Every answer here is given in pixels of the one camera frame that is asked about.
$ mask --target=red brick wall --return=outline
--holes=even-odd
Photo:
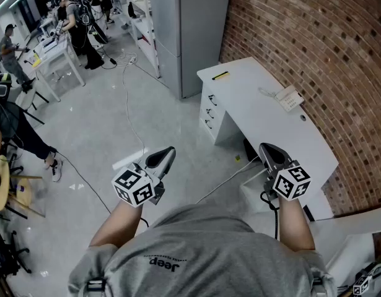
[[[337,157],[333,213],[380,207],[381,0],[230,0],[221,61],[249,56],[303,94]]]

